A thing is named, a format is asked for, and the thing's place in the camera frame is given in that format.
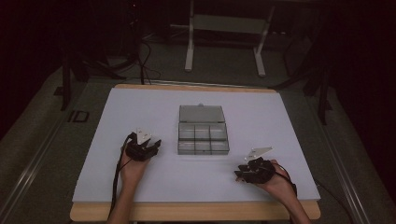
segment wooden table edge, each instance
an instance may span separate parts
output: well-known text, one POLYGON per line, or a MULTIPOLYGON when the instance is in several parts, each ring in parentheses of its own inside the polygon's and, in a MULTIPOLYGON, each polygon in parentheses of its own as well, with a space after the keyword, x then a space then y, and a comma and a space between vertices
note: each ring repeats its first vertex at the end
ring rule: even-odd
MULTIPOLYGON (((317 201, 301 201, 310 219, 320 218, 317 201)), ((110 203, 74 203, 74 221, 107 220, 110 203)), ((287 220, 290 215, 278 202, 241 203, 135 203, 133 221, 236 221, 287 220)))
POLYGON ((215 86, 179 86, 179 85, 136 85, 118 84, 115 89, 137 89, 137 90, 163 90, 163 91, 226 91, 226 92, 266 92, 276 93, 275 90, 244 88, 244 87, 215 87, 215 86))

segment white table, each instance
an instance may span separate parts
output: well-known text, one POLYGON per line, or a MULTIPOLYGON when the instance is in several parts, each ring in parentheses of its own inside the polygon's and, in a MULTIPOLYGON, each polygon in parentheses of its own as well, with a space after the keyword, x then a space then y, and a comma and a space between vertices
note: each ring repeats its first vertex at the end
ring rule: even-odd
POLYGON ((275 148, 265 159, 277 159, 289 168, 304 209, 310 218, 319 218, 318 190, 278 97, 274 91, 255 89, 117 86, 109 95, 92 140, 70 217, 75 221, 106 220, 120 145, 134 131, 133 126, 146 125, 153 133, 153 142, 160 135, 163 143, 139 185, 131 220, 288 219, 283 205, 266 192, 234 182, 233 170, 244 162, 249 147, 267 147, 263 144, 275 148), (178 106, 196 105, 198 101, 223 106, 230 142, 228 156, 177 155, 178 106))

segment gray plastic box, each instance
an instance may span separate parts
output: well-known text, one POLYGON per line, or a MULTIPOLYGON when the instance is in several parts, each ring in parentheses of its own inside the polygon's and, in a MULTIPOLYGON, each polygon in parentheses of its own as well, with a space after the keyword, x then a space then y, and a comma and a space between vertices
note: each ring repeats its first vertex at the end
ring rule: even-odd
POLYGON ((228 155, 227 126, 219 105, 181 105, 179 155, 228 155))

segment forearm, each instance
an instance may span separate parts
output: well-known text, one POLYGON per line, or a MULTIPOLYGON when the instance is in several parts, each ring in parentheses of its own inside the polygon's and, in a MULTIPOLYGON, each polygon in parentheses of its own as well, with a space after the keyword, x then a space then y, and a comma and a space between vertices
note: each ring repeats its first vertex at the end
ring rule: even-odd
POLYGON ((285 205, 286 209, 288 209, 293 224, 311 223, 311 220, 309 219, 298 199, 293 199, 283 204, 285 205))
POLYGON ((107 224, 127 224, 129 222, 129 215, 132 205, 134 204, 135 187, 128 188, 129 189, 122 188, 114 209, 108 218, 107 224))

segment skin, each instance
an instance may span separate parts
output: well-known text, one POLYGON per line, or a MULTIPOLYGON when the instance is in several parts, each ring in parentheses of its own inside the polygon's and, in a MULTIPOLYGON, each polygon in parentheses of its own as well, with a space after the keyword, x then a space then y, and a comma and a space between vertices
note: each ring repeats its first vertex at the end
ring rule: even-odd
MULTIPOLYGON (((271 163, 275 166, 276 171, 284 176, 288 176, 287 172, 280 168, 277 161, 272 160, 271 163)), ((128 224, 129 215, 134 204, 134 193, 137 186, 145 173, 146 167, 149 164, 147 161, 130 161, 128 156, 123 153, 121 159, 120 171, 122 178, 122 188, 120 196, 114 206, 107 224, 128 224)), ((311 223, 300 201, 297 199, 290 183, 284 178, 274 175, 271 180, 265 184, 257 184, 257 187, 267 191, 272 197, 282 203, 290 213, 290 218, 293 224, 308 224, 311 223)))
MULTIPOLYGON (((271 163, 274 165, 276 172, 289 177, 288 173, 279 166, 276 160, 272 160, 271 163)), ((293 224, 311 223, 303 206, 297 199, 292 186, 284 178, 279 175, 274 175, 265 184, 256 184, 256 186, 267 191, 274 199, 282 203, 286 209, 288 209, 293 224)))
POLYGON ((107 220, 107 224, 127 224, 129 223, 129 215, 134 204, 134 193, 140 180, 145 173, 149 164, 147 161, 130 161, 130 158, 123 152, 121 159, 120 175, 122 179, 122 188, 119 198, 116 201, 113 211, 107 220))

